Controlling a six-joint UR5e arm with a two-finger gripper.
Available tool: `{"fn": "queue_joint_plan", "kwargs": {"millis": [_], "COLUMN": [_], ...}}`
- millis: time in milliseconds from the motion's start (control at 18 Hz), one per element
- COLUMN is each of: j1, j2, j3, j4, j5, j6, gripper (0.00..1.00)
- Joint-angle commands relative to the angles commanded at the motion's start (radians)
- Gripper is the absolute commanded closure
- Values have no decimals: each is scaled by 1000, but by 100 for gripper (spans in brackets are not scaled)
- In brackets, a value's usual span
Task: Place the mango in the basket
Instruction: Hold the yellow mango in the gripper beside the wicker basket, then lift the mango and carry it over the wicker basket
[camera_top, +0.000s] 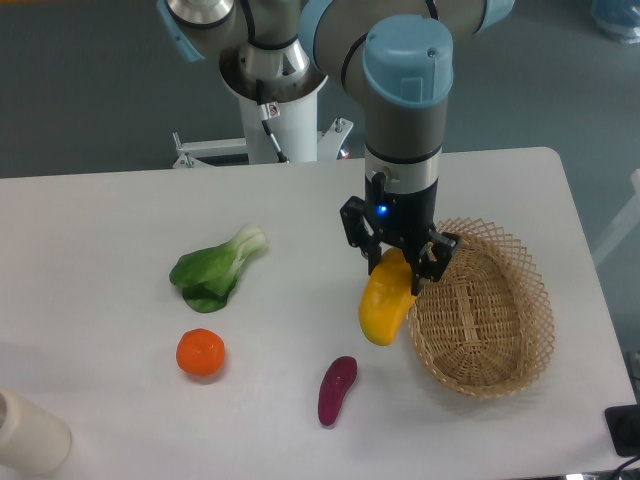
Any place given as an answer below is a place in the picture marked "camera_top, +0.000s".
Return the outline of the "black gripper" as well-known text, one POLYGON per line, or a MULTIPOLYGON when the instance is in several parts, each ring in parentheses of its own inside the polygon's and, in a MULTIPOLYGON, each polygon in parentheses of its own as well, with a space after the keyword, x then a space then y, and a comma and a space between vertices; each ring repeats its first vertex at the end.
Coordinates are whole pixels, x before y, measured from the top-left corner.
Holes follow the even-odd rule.
POLYGON ((340 209, 347 241, 367 260, 368 274, 378 265, 381 241, 400 247, 411 268, 411 294, 424 281, 438 282, 461 246, 461 237, 434 228, 438 181, 419 192, 396 194, 365 180, 365 201, 352 196, 340 209))

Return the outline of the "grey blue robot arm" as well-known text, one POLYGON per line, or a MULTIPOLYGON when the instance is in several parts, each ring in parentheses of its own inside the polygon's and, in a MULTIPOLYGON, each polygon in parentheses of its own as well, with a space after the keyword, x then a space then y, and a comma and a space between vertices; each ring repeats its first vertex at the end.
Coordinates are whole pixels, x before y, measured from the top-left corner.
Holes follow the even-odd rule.
POLYGON ((317 94, 338 83, 365 114, 365 195, 340 214, 370 267, 399 248, 411 288, 437 281, 459 240, 434 210, 456 40, 504 19, 509 1, 161 1, 190 60, 214 59, 239 101, 248 159, 317 161, 317 94))

